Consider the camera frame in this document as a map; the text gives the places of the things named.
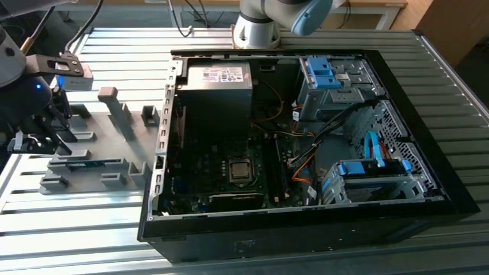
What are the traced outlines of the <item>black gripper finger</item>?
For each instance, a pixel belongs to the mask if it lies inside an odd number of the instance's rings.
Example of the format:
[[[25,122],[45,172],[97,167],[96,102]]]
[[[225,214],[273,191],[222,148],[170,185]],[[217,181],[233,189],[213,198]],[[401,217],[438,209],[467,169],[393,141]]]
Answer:
[[[10,154],[53,155],[57,144],[42,135],[28,135],[17,131],[8,143],[6,151]]]
[[[48,95],[48,103],[44,108],[44,135],[52,151],[58,155],[70,155],[72,150],[65,143],[72,143],[72,131],[69,119],[70,107],[65,90],[54,87],[44,87]]]

